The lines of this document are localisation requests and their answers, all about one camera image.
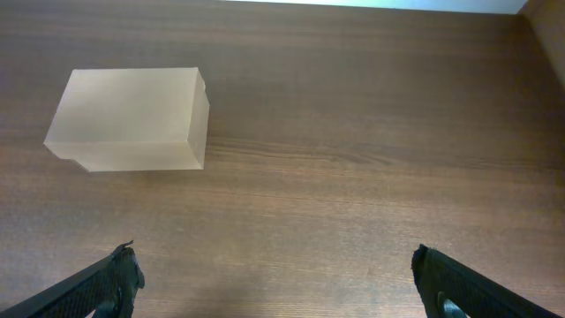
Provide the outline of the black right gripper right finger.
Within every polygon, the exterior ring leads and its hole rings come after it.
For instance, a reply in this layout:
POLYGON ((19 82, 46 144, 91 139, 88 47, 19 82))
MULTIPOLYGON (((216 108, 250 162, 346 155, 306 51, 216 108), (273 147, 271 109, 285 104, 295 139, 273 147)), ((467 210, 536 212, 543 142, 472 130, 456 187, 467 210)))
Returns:
POLYGON ((411 269, 428 317, 560 318, 424 245, 414 252, 411 269))

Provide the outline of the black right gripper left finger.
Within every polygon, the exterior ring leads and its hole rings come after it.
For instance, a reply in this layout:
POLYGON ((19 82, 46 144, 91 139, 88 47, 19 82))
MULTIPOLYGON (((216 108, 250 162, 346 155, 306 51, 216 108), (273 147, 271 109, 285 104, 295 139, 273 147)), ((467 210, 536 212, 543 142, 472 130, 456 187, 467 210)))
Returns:
POLYGON ((145 287, 129 242, 65 280, 4 310, 2 317, 131 318, 139 289, 145 287))

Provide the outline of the brown cardboard box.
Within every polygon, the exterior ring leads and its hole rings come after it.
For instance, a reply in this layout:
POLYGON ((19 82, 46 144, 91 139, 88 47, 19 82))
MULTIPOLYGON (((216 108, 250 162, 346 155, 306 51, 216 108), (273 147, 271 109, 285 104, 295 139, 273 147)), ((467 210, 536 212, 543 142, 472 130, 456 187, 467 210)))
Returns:
POLYGON ((196 67, 75 69, 44 144, 89 172, 201 170, 209 110, 196 67))

